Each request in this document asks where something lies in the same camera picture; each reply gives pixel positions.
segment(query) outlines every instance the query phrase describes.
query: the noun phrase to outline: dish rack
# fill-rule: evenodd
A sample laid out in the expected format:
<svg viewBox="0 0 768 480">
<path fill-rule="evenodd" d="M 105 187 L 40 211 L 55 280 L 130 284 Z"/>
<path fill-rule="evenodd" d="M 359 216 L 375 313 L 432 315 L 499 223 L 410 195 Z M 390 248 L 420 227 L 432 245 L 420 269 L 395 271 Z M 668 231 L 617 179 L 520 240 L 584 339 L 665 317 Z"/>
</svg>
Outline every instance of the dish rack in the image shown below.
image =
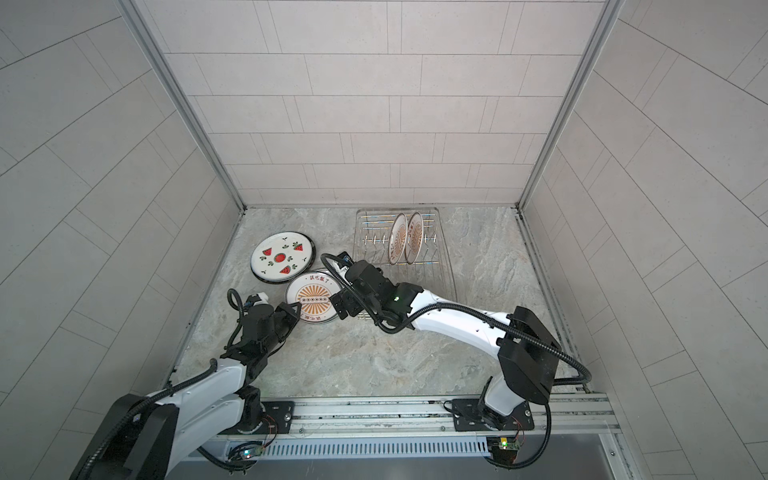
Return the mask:
<svg viewBox="0 0 768 480">
<path fill-rule="evenodd" d="M 424 221 L 422 249 L 413 264 L 407 263 L 405 255 L 399 263 L 389 263 L 389 232 L 399 214 L 411 215 L 419 212 Z M 355 243 L 353 260 L 366 260 L 382 270 L 392 283 L 415 283 L 448 300 L 456 301 L 456 285 L 448 258 L 448 249 L 440 224 L 440 213 L 436 208 L 382 208 L 360 209 L 356 214 Z"/>
</svg>

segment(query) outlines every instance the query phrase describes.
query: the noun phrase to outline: wire dish rack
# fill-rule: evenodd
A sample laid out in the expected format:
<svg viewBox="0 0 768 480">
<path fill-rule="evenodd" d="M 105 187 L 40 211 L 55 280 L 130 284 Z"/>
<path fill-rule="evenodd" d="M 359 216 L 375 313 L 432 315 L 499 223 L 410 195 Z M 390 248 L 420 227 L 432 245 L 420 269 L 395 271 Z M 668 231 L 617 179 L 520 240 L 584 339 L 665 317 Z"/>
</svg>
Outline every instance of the wire dish rack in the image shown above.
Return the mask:
<svg viewBox="0 0 768 480">
<path fill-rule="evenodd" d="M 422 249 L 413 264 L 403 255 L 400 263 L 389 263 L 389 232 L 399 214 L 411 215 L 419 212 L 424 221 Z M 448 258 L 448 249 L 440 224 L 440 213 L 436 208 L 386 208 L 360 209 L 355 223 L 353 260 L 366 260 L 382 270 L 392 283 L 415 283 L 448 300 L 456 301 L 456 285 Z"/>
</svg>

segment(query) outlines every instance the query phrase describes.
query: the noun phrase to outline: black mounting plate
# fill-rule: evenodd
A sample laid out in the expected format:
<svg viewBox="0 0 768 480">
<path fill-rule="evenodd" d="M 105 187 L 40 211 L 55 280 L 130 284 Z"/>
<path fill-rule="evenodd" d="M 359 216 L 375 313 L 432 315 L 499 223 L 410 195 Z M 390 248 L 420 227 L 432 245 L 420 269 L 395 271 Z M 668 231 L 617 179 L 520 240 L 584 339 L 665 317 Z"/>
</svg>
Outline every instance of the black mounting plate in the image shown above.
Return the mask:
<svg viewBox="0 0 768 480">
<path fill-rule="evenodd" d="M 293 402 L 262 402 L 262 404 L 264 405 L 264 413 L 272 417 L 277 423 L 277 433 L 288 433 L 290 423 L 293 421 L 295 404 Z M 256 430 L 249 435 L 266 435 L 268 433 L 274 433 L 274 429 L 270 432 L 269 423 L 261 422 Z M 223 430 L 220 435 L 242 435 L 242 433 L 231 428 Z"/>
<path fill-rule="evenodd" d="M 477 412 L 478 411 L 478 402 L 479 399 L 452 399 L 451 405 L 453 409 L 457 412 Z M 530 415 L 531 408 L 528 405 L 528 402 L 523 402 L 520 405 L 516 406 L 514 410 L 512 410 L 512 415 L 515 417 L 519 422 L 520 425 L 522 425 L 523 430 L 533 430 L 534 424 L 533 424 L 533 415 Z M 472 419 L 468 419 L 464 416 L 460 416 L 456 418 L 456 415 L 453 415 L 453 427 L 456 429 L 457 432 L 487 432 L 491 431 L 491 429 L 483 422 L 475 422 Z M 510 419 L 509 422 L 507 422 L 506 425 L 504 425 L 504 430 L 517 430 L 520 427 L 518 426 L 518 423 L 514 419 Z"/>
</svg>

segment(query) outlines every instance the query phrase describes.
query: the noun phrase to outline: plate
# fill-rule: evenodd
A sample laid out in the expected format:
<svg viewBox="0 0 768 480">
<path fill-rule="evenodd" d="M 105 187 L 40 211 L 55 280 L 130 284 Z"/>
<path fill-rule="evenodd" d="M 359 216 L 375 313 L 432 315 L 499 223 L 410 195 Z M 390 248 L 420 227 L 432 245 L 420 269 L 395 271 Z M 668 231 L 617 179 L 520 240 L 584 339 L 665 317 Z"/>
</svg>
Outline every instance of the plate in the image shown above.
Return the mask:
<svg viewBox="0 0 768 480">
<path fill-rule="evenodd" d="M 406 262 L 413 264 L 422 251 L 424 241 L 424 220 L 419 212 L 411 215 L 408 220 L 408 237 L 406 239 Z"/>
<path fill-rule="evenodd" d="M 389 263 L 395 265 L 400 261 L 403 250 L 406 249 L 406 215 L 400 214 L 389 231 Z"/>
<path fill-rule="evenodd" d="M 330 297 L 339 291 L 339 283 L 328 270 L 302 273 L 288 285 L 286 302 L 301 303 L 300 318 L 307 323 L 330 322 L 338 316 Z"/>
<path fill-rule="evenodd" d="M 315 244 L 298 232 L 275 233 L 259 243 L 250 257 L 250 269 L 265 283 L 285 283 L 315 260 Z"/>
</svg>

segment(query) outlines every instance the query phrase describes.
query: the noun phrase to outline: plate in dish rack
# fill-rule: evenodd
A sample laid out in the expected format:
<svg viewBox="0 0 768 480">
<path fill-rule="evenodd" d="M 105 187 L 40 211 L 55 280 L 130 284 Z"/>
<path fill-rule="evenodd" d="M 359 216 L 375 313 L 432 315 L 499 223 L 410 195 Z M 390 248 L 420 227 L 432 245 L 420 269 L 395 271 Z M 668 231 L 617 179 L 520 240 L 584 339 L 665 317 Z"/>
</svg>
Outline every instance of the plate in dish rack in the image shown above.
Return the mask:
<svg viewBox="0 0 768 480">
<path fill-rule="evenodd" d="M 389 263 L 392 265 L 400 261 L 403 250 L 406 249 L 407 237 L 406 215 L 400 214 L 392 224 L 389 231 Z"/>
<path fill-rule="evenodd" d="M 275 233 L 259 243 L 250 257 L 250 269 L 265 283 L 292 280 L 315 261 L 315 244 L 302 233 Z"/>
<path fill-rule="evenodd" d="M 328 270 L 303 273 L 288 285 L 286 302 L 301 303 L 300 318 L 307 323 L 330 322 L 338 316 L 330 297 L 340 291 L 341 287 Z"/>
<path fill-rule="evenodd" d="M 419 212 L 411 215 L 408 221 L 408 238 L 406 239 L 406 262 L 414 263 L 422 251 L 424 240 L 424 220 Z"/>
</svg>

